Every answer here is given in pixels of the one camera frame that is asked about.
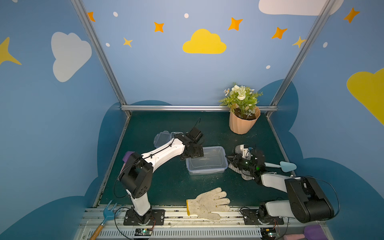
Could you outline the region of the large clear lunch box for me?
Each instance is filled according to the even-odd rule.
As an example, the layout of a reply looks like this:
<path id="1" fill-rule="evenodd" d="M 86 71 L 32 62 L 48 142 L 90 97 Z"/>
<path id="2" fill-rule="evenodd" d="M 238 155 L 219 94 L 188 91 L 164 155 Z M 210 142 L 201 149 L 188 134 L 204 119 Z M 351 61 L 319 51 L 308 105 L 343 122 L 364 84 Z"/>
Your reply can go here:
<path id="1" fill-rule="evenodd" d="M 204 156 L 186 159 L 191 176 L 223 173 L 228 168 L 228 161 L 223 147 L 203 147 Z"/>

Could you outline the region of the small lunch box lid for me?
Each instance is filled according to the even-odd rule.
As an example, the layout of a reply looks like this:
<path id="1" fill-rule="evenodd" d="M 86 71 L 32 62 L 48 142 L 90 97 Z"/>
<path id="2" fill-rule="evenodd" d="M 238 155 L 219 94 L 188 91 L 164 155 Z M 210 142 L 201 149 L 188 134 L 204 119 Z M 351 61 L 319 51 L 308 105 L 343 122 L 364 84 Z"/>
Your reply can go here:
<path id="1" fill-rule="evenodd" d="M 158 133 L 154 138 L 154 147 L 157 149 L 166 143 L 168 143 L 171 139 L 171 133 L 168 131 L 163 131 Z"/>

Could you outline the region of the small clear lunch box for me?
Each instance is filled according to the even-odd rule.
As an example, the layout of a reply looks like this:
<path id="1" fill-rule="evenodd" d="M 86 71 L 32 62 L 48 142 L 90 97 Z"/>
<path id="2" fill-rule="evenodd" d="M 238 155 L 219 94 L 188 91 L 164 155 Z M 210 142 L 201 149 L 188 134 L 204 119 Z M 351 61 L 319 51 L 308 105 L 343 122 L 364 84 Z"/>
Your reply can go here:
<path id="1" fill-rule="evenodd" d="M 170 140 L 172 141 L 173 139 L 179 139 L 183 135 L 184 135 L 184 133 L 182 133 L 182 132 L 171 132 Z"/>

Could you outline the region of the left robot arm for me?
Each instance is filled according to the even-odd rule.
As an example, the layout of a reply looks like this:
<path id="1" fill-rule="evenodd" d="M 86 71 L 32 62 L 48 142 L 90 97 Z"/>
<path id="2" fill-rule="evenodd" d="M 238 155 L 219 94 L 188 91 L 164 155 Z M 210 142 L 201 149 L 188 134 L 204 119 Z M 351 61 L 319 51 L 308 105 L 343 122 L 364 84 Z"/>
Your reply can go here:
<path id="1" fill-rule="evenodd" d="M 181 160 L 203 157 L 203 146 L 200 143 L 202 137 L 203 133 L 194 127 L 186 134 L 176 134 L 167 143 L 148 153 L 126 153 L 117 180 L 131 198 L 133 204 L 131 212 L 138 224 L 147 224 L 152 216 L 147 192 L 151 187 L 155 170 L 177 156 Z"/>

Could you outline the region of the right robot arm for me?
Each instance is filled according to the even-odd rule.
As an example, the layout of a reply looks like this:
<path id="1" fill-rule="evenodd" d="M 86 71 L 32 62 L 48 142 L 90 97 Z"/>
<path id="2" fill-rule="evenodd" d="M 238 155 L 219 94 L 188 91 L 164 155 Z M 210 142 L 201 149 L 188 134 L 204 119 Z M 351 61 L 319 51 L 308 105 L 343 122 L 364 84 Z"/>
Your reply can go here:
<path id="1" fill-rule="evenodd" d="M 228 166 L 240 174 L 244 180 L 287 193 L 287 200 L 261 203 L 257 210 L 258 221 L 270 224 L 278 218 L 296 219 L 300 223 L 331 220 L 339 210 L 334 210 L 331 202 L 314 177 L 295 177 L 269 172 L 269 168 L 281 169 L 284 173 L 296 169 L 296 165 L 282 161 L 279 164 L 267 163 L 262 151 L 247 145 L 236 147 L 235 153 L 226 156 Z"/>

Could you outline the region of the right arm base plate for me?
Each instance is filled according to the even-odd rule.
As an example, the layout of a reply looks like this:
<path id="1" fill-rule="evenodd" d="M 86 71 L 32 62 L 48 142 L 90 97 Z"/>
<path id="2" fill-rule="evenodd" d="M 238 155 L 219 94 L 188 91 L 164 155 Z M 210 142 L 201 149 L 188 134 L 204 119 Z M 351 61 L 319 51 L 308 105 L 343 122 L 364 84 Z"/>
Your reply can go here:
<path id="1" fill-rule="evenodd" d="M 265 209 L 250 209 L 248 207 L 240 208 L 246 225 L 283 225 L 284 220 L 281 217 L 270 216 Z"/>

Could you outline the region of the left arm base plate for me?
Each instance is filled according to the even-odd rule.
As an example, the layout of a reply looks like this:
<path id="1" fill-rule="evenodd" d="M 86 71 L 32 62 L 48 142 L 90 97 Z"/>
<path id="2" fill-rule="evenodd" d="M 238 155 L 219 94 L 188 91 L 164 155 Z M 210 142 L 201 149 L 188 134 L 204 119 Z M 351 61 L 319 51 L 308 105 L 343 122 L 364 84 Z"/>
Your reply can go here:
<path id="1" fill-rule="evenodd" d="M 165 210 L 152 210 L 150 209 L 143 216 L 140 216 L 134 209 L 126 212 L 124 219 L 124 226 L 162 226 L 165 219 Z"/>

